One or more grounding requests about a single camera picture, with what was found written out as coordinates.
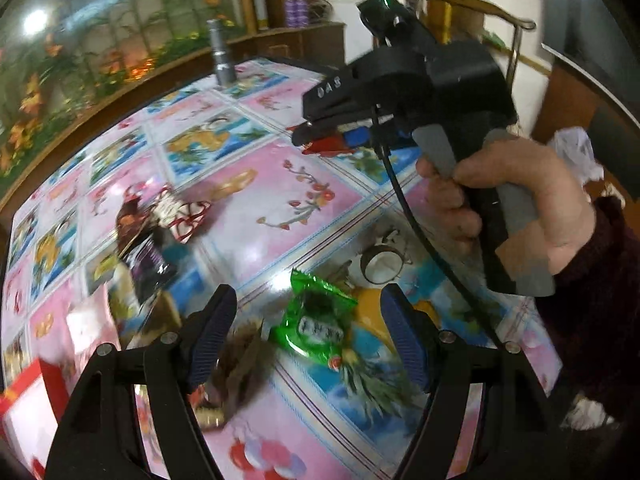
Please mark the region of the person's right hand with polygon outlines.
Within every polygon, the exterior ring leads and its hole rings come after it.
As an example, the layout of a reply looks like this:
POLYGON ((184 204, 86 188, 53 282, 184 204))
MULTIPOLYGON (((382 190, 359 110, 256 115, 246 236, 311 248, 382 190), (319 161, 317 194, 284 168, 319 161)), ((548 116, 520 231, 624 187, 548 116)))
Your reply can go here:
POLYGON ((485 226, 475 207, 465 203, 464 190, 498 191, 508 239, 497 255, 514 278, 560 274, 596 229, 593 206, 565 162, 531 140, 495 140, 458 162, 449 178, 426 157, 416 171, 426 180, 428 214, 464 246, 485 226))

